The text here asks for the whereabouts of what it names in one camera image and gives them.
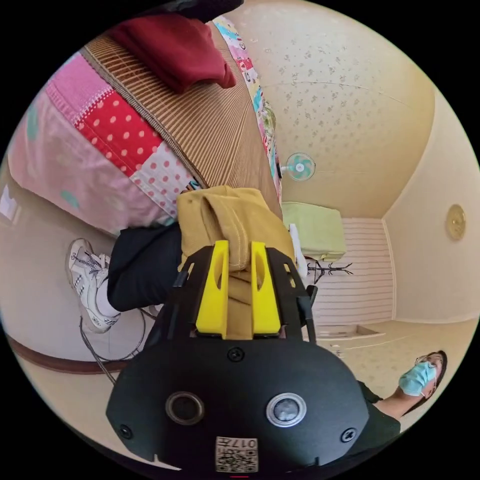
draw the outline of wall fan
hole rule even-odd
[[[304,182],[311,179],[315,173],[315,162],[306,153],[294,153],[280,170],[282,176],[287,173],[296,182]]]

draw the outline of dark red cloth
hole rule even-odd
[[[234,74],[215,48],[208,25],[176,13],[127,20],[108,32],[174,92],[197,82],[234,87]]]

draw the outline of screw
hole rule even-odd
[[[340,437],[340,440],[346,444],[351,442],[357,436],[357,429],[356,428],[347,428]]]
[[[125,439],[125,440],[130,440],[134,434],[132,431],[126,426],[126,425],[120,425],[120,435]]]
[[[228,351],[226,356],[231,362],[241,362],[245,357],[245,352],[241,348],[235,346]]]

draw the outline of qr code sticker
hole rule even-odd
[[[259,471],[259,450],[256,438],[218,436],[215,445],[217,472],[253,473]]]

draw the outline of white sneaker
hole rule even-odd
[[[86,326],[92,332],[102,334],[117,322],[120,315],[102,315],[97,307],[97,291],[108,277],[110,257],[94,255],[92,250],[92,245],[85,239],[74,240],[70,244],[65,267],[70,285],[91,320]]]

